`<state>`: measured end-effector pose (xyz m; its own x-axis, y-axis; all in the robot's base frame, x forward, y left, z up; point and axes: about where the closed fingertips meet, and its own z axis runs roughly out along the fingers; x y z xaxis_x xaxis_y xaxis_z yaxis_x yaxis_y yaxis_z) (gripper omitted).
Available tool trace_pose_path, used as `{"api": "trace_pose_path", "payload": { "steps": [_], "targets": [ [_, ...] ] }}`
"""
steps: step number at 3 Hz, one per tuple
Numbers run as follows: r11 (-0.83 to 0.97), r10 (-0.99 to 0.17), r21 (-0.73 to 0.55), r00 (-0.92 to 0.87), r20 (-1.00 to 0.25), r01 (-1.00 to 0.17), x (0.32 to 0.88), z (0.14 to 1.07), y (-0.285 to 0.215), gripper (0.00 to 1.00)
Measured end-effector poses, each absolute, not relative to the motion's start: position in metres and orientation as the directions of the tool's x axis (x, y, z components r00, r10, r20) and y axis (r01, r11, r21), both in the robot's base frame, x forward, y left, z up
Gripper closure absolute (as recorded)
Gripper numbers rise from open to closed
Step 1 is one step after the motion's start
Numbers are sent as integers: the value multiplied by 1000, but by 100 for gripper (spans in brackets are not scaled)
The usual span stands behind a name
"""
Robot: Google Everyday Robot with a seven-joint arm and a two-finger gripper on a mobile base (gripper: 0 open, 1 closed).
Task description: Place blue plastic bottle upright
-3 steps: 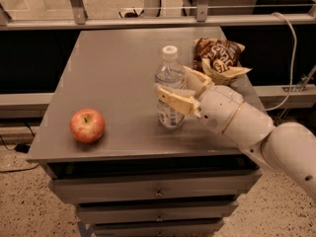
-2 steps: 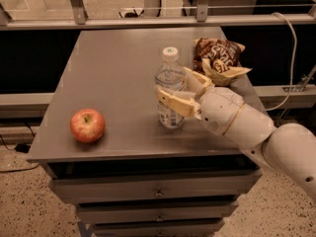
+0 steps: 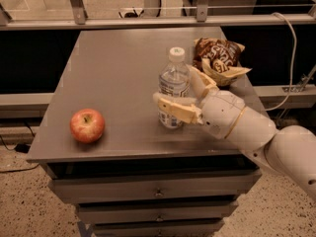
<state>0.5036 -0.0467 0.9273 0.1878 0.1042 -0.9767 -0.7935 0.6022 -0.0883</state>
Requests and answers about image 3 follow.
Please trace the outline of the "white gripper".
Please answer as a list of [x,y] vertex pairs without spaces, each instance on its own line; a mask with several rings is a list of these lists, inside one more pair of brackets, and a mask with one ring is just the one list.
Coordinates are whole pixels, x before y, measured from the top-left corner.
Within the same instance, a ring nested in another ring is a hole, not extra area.
[[[159,92],[153,94],[158,109],[185,123],[203,124],[211,136],[227,136],[246,107],[243,99],[230,91],[221,91],[216,82],[194,66],[190,70],[189,97],[172,97]],[[197,100],[202,100],[201,109]]]

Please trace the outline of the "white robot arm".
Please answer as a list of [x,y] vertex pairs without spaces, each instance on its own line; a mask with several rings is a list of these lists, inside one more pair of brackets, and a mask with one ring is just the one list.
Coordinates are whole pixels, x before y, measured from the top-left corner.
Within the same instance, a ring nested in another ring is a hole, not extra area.
[[194,67],[190,72],[195,95],[172,97],[156,92],[153,100],[159,110],[231,142],[258,166],[290,177],[316,200],[316,136],[299,125],[277,129],[243,99],[218,89],[206,74]]

